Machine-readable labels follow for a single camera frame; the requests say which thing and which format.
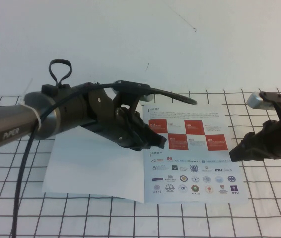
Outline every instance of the white backdrop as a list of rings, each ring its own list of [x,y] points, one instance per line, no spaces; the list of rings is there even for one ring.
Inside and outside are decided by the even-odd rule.
[[[0,0],[0,95],[53,83],[54,58],[73,86],[281,87],[281,1]]]

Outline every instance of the red square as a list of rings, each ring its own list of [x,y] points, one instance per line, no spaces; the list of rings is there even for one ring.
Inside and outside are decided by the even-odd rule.
[[[187,135],[168,134],[168,141],[171,150],[188,150]]]
[[[149,120],[149,127],[156,133],[168,133],[166,119]]]
[[[228,150],[224,135],[206,135],[208,150]]]
[[[204,126],[202,120],[185,120],[187,135],[204,135]]]

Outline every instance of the white paper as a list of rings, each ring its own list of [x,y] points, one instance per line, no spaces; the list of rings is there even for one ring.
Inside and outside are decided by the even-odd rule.
[[[155,104],[144,108],[139,105],[137,111],[140,114],[144,112],[144,122],[153,129],[155,125],[150,119],[166,119],[168,133],[160,134],[166,138],[172,134],[186,135],[188,149],[171,149],[168,140],[163,150],[152,147],[136,152],[78,127],[56,137],[43,191],[108,195],[142,203],[247,201],[240,169],[236,163],[230,162],[231,139],[220,107]],[[158,111],[168,113],[162,116]],[[193,135],[186,131],[184,118],[202,120],[203,134]],[[199,130],[199,126],[190,126],[187,129]],[[225,150],[208,149],[205,135],[215,134],[224,136]],[[215,177],[219,176],[220,180],[216,181]],[[199,192],[192,191],[192,186],[198,186]]]
[[[124,149],[82,127],[64,132],[56,136],[43,191],[144,203],[143,151]]]
[[[155,104],[144,106],[143,115],[167,139],[164,149],[145,151],[146,202],[247,202],[221,107]]]

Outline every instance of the grid paper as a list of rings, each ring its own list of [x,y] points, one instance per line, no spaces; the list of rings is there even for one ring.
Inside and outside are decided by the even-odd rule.
[[[264,121],[277,119],[274,111],[246,106],[252,91],[259,89],[181,94],[199,105],[222,104],[237,144],[246,133],[260,131]],[[18,100],[0,97],[0,107]],[[155,102],[178,103],[161,95],[155,95]],[[15,185],[26,143],[24,137],[0,148],[0,238],[10,237]],[[53,139],[34,141],[30,151],[20,196],[19,238],[281,237],[281,159],[238,162],[249,192],[245,205],[140,204],[98,195],[42,193],[53,143]]]

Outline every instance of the black wire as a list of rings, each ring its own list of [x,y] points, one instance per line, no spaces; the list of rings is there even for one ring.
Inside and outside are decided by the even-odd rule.
[[[104,89],[104,88],[113,88],[113,87],[122,87],[122,88],[126,88],[125,85],[118,85],[117,83],[108,83],[108,84],[89,84],[87,85],[86,88],[80,88],[78,91],[75,91],[71,94],[69,94],[68,96],[64,97],[63,99],[61,99],[60,101],[56,102],[55,104],[53,104],[52,106],[50,106],[47,110],[45,110],[42,115],[40,116],[40,120],[41,123],[44,122],[44,120],[47,118],[47,116],[57,107],[61,106],[62,104],[64,104],[65,102],[78,97],[84,93],[88,93],[90,91],[93,90],[98,90],[98,89]],[[183,102],[187,102],[190,104],[196,104],[197,102],[195,100],[186,100],[186,97],[181,96],[181,95],[176,95],[174,93],[170,93],[167,91],[163,91],[163,90],[159,90],[159,89],[155,89],[155,88],[150,88],[148,90],[149,93],[155,93],[155,94],[162,94],[165,95],[167,97],[172,97],[175,98],[177,100],[183,101]],[[22,160],[21,160],[21,164],[20,164],[20,169],[19,169],[19,173],[18,173],[18,178],[17,178],[17,184],[16,184],[16,191],[15,191],[15,198],[14,198],[14,206],[13,206],[13,217],[12,217],[12,228],[11,228],[11,236],[12,238],[16,238],[17,236],[17,221],[18,221],[18,210],[19,210],[19,197],[20,197],[20,191],[21,191],[21,185],[22,185],[22,177],[23,177],[23,173],[26,167],[26,162],[27,162],[27,158],[31,149],[31,145],[32,142],[35,138],[36,132],[38,130],[38,122],[36,122],[30,138],[28,140],[25,152],[23,154]]]
[[[113,87],[113,83],[109,83],[109,84],[102,84],[102,85],[89,85],[86,88],[83,88],[79,91],[75,91],[74,93],[71,93],[70,95],[66,96],[65,98],[61,99],[60,101],[56,102],[55,104],[53,104],[52,106],[50,106],[47,110],[45,110],[42,115],[40,116],[40,120],[41,123],[43,123],[43,121],[47,118],[47,116],[57,107],[61,106],[62,104],[64,104],[65,102],[67,102],[68,100],[71,100],[77,96],[82,95],[83,93],[87,93],[89,91],[93,91],[93,90],[97,90],[97,89],[104,89],[104,88],[111,88]],[[28,140],[25,152],[23,154],[22,160],[21,160],[21,164],[20,164],[20,169],[19,169],[19,173],[18,173],[18,178],[17,178],[17,184],[16,184],[16,191],[15,191],[15,198],[14,198],[14,205],[13,205],[13,217],[12,217],[12,228],[11,228],[11,236],[12,238],[16,238],[17,236],[17,222],[18,222],[18,210],[19,210],[19,197],[20,197],[20,191],[21,191],[21,185],[22,185],[22,177],[23,177],[23,173],[25,171],[25,167],[26,167],[26,162],[27,162],[27,158],[31,149],[31,145],[32,142],[35,138],[36,132],[38,130],[38,122],[36,122],[30,138]]]

